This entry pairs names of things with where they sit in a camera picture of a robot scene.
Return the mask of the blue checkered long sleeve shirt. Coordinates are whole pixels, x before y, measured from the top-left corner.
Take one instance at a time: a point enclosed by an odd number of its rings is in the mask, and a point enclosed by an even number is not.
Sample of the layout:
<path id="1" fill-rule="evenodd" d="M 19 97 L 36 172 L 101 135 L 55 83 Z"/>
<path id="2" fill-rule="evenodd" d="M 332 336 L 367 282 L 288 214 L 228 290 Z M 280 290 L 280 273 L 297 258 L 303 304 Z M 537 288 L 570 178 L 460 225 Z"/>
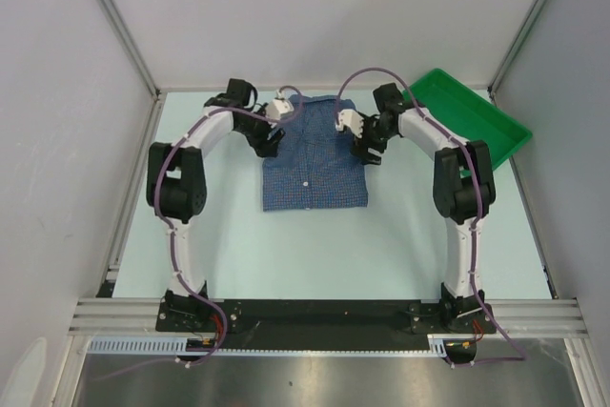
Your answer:
<path id="1" fill-rule="evenodd" d="M 364 166 L 353 136 L 335 128 L 333 95 L 299 98 L 297 120 L 284 127 L 277 155 L 262 162 L 262 210 L 349 209 L 368 205 Z"/>

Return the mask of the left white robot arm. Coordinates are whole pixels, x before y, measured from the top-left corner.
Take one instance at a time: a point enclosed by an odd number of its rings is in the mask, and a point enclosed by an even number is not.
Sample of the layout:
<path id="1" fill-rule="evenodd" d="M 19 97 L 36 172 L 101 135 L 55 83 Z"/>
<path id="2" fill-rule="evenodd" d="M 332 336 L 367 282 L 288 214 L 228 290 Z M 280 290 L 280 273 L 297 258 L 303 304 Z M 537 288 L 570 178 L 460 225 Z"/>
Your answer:
<path id="1" fill-rule="evenodd" d="M 149 147 L 146 198 L 167 227 L 173 271 L 168 294 L 188 297 L 176 316 L 193 331 L 204 328 L 211 318 L 210 306 L 196 298 L 208 295 L 193 229 L 208 198 L 205 159 L 234 132 L 244 136 L 256 156 L 275 157 L 285 135 L 281 125 L 295 114 L 285 88 L 267 103 L 257 100 L 253 84 L 232 78 L 224 92 L 204 103 L 197 120 L 176 141 L 154 142 Z"/>

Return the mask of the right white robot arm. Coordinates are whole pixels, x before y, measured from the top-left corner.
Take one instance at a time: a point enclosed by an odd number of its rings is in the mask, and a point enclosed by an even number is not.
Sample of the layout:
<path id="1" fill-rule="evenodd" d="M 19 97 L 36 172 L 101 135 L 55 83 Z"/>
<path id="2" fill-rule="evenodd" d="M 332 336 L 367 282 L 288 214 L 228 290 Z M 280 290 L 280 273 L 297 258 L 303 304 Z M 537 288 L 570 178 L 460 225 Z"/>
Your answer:
<path id="1" fill-rule="evenodd" d="M 489 147 L 450 131 L 415 98 L 406 100 L 394 83 L 378 87 L 373 97 L 378 114 L 341 109 L 335 128 L 352 134 L 351 153 L 365 165 L 378 165 L 394 137 L 413 142 L 431 158 L 432 198 L 446 223 L 448 252 L 438 319 L 451 332 L 472 329 L 474 318 L 485 316 L 478 249 L 484 219 L 497 197 Z"/>

